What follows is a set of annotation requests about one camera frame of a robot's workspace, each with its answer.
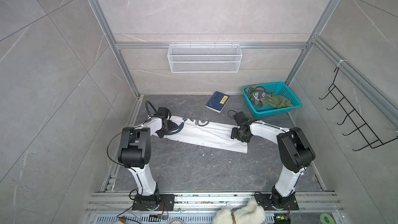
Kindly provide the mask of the white tank top navy trim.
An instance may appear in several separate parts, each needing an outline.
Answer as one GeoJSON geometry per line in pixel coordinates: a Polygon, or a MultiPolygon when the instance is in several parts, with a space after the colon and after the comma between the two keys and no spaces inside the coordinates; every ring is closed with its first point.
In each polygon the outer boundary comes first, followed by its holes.
{"type": "Polygon", "coordinates": [[[179,132],[166,135],[169,140],[240,153],[248,151],[247,143],[231,139],[233,125],[178,116],[171,117],[171,121],[183,127],[179,132]]]}

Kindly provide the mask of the green tank top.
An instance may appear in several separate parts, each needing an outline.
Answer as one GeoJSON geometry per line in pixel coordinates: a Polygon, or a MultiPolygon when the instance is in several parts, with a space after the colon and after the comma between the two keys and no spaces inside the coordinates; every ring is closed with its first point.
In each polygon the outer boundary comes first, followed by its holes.
{"type": "Polygon", "coordinates": [[[284,96],[269,93],[261,86],[249,86],[244,90],[254,107],[262,108],[270,106],[274,109],[293,107],[291,101],[284,96]]]}

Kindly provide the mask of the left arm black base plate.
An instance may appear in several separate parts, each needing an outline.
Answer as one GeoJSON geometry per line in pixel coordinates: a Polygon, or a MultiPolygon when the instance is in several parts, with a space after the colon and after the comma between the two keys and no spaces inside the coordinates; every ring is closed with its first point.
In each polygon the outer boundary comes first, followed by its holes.
{"type": "Polygon", "coordinates": [[[175,195],[160,194],[151,196],[136,195],[132,210],[137,211],[172,211],[175,204],[175,195]]]}

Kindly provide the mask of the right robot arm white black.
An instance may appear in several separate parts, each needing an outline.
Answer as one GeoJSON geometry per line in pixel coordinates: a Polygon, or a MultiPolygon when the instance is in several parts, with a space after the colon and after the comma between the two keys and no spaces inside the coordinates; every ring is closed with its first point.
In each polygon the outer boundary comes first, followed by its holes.
{"type": "Polygon", "coordinates": [[[298,127],[286,129],[262,120],[251,120],[243,112],[234,112],[231,118],[237,124],[237,127],[232,129],[231,139],[249,143],[253,136],[259,136],[278,145],[283,164],[282,171],[270,194],[254,193],[257,203],[266,211],[298,210],[296,185],[316,158],[304,132],[298,127]]]}

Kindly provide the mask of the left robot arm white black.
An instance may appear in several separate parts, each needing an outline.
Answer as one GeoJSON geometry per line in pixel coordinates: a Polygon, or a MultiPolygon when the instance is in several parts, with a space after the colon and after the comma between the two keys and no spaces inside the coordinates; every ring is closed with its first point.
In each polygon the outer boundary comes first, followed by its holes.
{"type": "Polygon", "coordinates": [[[174,195],[160,194],[158,184],[152,177],[149,161],[151,158],[151,137],[159,138],[177,134],[182,131],[184,124],[177,124],[171,120],[171,111],[166,107],[155,109],[151,102],[145,102],[148,119],[141,125],[125,127],[116,134],[120,136],[117,160],[111,162],[128,169],[134,177],[137,189],[132,190],[135,196],[132,210],[171,211],[174,207],[174,195]]]}

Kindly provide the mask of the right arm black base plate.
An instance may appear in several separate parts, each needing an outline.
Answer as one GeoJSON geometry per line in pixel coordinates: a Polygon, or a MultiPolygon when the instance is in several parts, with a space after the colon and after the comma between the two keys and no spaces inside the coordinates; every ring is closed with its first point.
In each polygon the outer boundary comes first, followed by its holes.
{"type": "Polygon", "coordinates": [[[295,193],[288,197],[280,197],[279,194],[263,194],[261,192],[254,193],[257,203],[266,211],[298,211],[299,206],[295,198],[295,193]]]}

